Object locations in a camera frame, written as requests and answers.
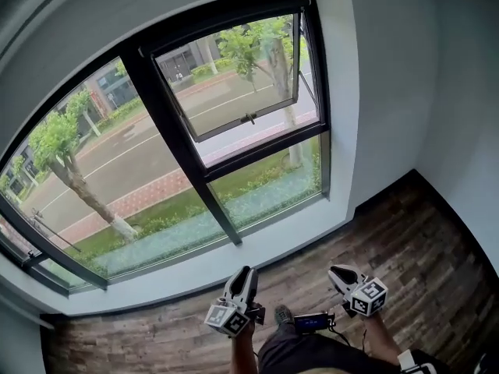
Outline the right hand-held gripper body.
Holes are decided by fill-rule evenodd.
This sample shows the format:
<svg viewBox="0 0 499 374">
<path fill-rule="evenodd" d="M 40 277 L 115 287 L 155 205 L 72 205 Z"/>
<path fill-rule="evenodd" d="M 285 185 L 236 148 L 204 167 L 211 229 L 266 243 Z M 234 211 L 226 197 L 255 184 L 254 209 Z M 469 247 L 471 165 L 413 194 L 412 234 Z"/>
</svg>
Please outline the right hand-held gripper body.
<svg viewBox="0 0 499 374">
<path fill-rule="evenodd" d="M 388 288 L 378 277 L 373 277 L 348 293 L 342 301 L 342 308 L 351 317 L 357 314 L 370 317 L 383 308 L 387 298 Z"/>
</svg>

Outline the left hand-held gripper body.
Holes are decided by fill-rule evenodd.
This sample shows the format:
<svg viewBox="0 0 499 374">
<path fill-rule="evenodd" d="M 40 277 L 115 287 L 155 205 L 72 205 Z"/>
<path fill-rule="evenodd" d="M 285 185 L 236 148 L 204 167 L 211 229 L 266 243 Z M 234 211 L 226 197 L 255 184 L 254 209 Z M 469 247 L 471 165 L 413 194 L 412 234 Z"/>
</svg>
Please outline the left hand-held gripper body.
<svg viewBox="0 0 499 374">
<path fill-rule="evenodd" d="M 223 295 L 209 308 L 204 323 L 230 338 L 237 337 L 249 323 L 264 324 L 266 309 L 254 301 L 257 286 L 245 286 L 236 294 L 226 286 Z"/>
</svg>

